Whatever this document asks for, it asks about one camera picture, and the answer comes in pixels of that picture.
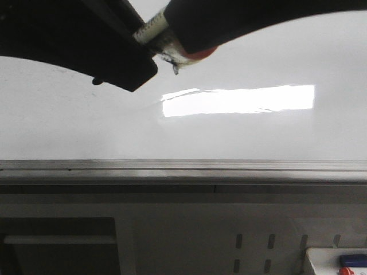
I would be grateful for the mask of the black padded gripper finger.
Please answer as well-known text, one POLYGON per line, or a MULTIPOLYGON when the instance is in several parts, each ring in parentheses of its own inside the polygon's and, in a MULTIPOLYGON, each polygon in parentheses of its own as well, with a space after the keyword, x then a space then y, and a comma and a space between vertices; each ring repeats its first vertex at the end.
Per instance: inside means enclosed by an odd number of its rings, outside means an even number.
POLYGON ((197 53, 293 19, 365 9, 360 0, 170 1, 166 20, 183 48, 197 53))

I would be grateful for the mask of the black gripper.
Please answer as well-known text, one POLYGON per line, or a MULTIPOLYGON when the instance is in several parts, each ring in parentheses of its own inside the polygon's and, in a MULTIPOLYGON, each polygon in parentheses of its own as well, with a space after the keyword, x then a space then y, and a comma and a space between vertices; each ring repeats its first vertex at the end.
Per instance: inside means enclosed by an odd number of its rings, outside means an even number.
POLYGON ((39 61, 133 92, 157 74, 134 38, 129 1, 2 1, 1 55, 39 61))

